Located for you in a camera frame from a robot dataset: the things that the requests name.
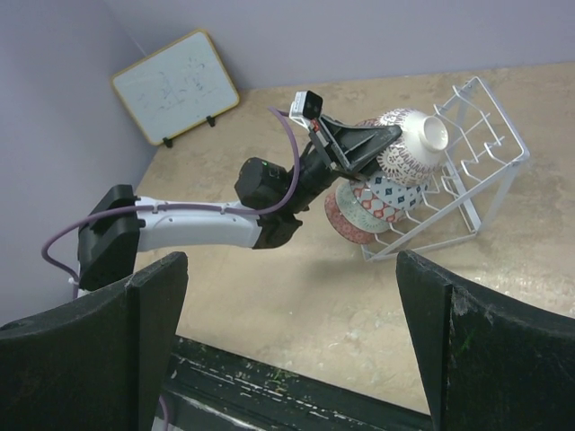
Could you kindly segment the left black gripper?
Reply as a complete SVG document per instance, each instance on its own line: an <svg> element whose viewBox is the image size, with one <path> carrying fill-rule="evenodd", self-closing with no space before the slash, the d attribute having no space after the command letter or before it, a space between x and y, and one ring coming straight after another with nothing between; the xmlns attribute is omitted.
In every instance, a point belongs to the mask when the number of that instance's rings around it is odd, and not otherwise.
<svg viewBox="0 0 575 431"><path fill-rule="evenodd" d="M300 155L298 201L312 202L338 178L357 179L360 173L380 170L377 156L401 136L400 126L350 126L326 115L319 118L320 130L328 142L325 162L316 148L315 132Z"/></svg>

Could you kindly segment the white green-spoked bowl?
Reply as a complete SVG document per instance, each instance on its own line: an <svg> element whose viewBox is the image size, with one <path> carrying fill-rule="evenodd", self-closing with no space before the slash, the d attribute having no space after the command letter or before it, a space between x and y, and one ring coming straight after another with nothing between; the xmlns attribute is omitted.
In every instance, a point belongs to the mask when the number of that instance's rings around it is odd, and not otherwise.
<svg viewBox="0 0 575 431"><path fill-rule="evenodd" d="M384 233L390 229L383 219L378 219L360 205L348 182L335 190L336 204L343 216L355 227L368 233Z"/></svg>

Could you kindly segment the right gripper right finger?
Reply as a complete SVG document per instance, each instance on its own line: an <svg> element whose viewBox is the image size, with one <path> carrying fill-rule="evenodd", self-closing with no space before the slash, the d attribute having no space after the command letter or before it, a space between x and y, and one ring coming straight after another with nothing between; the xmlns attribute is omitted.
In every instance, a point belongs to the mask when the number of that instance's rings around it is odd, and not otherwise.
<svg viewBox="0 0 575 431"><path fill-rule="evenodd" d="M574 320L414 251L396 279L436 430L572 430Z"/></svg>

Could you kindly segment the light blue patterned bowl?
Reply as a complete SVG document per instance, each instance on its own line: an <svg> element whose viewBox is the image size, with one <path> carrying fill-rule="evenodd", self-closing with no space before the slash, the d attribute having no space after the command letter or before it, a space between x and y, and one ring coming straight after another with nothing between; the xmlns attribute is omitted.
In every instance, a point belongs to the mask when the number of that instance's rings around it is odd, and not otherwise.
<svg viewBox="0 0 575 431"><path fill-rule="evenodd" d="M374 174L367 180L367 186L390 207L410 211L422 204L423 194L429 189L429 180L415 186L403 186L383 175Z"/></svg>

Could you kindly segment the white black-spoked bowl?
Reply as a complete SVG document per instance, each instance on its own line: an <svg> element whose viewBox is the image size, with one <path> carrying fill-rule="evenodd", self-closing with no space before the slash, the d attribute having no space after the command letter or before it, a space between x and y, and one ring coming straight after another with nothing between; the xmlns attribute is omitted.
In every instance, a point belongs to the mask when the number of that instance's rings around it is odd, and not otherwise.
<svg viewBox="0 0 575 431"><path fill-rule="evenodd" d="M379 171L370 182L382 177L400 186L422 184L439 168L449 143L447 127L441 119L412 108L398 108L357 126L399 126L401 136L376 157Z"/></svg>

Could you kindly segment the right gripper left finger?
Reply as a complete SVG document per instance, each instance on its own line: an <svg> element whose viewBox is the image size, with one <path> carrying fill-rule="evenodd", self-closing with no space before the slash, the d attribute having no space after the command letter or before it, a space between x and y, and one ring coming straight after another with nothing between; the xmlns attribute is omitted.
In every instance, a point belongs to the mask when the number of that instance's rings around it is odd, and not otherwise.
<svg viewBox="0 0 575 431"><path fill-rule="evenodd" d="M149 430L188 284L173 252L1 328L3 430Z"/></svg>

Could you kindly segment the black floral bowl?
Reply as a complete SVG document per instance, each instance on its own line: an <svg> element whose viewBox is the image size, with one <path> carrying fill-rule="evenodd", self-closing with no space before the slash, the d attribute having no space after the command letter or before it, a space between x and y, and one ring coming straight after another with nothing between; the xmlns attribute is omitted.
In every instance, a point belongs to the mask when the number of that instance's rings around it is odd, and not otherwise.
<svg viewBox="0 0 575 431"><path fill-rule="evenodd" d="M324 212L332 228L344 239L359 245L367 245L376 240L369 232L357 228L348 221L337 206L335 193L328 194L324 200Z"/></svg>

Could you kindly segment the dark blue triangle bowl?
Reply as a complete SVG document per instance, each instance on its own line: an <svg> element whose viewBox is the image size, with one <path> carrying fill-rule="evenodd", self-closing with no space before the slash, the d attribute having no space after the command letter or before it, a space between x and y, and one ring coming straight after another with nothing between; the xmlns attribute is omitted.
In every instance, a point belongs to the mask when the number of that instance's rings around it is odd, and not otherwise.
<svg viewBox="0 0 575 431"><path fill-rule="evenodd" d="M352 192L361 206L378 219L383 219L388 224L399 222L405 218L403 210L390 207L379 199L365 182L351 182Z"/></svg>

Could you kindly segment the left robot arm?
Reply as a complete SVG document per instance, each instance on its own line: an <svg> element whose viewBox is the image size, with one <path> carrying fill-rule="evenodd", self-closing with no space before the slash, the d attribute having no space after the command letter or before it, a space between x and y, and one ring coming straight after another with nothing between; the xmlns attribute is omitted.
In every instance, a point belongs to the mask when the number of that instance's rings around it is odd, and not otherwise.
<svg viewBox="0 0 575 431"><path fill-rule="evenodd" d="M95 291L130 275L139 252L166 247L230 245L276 249L302 225L296 215L337 179L364 179L376 157L402 134L396 126L346 126L327 116L310 124L310 140L291 169L247 159L228 203L170 202L111 187L78 231L78 286Z"/></svg>

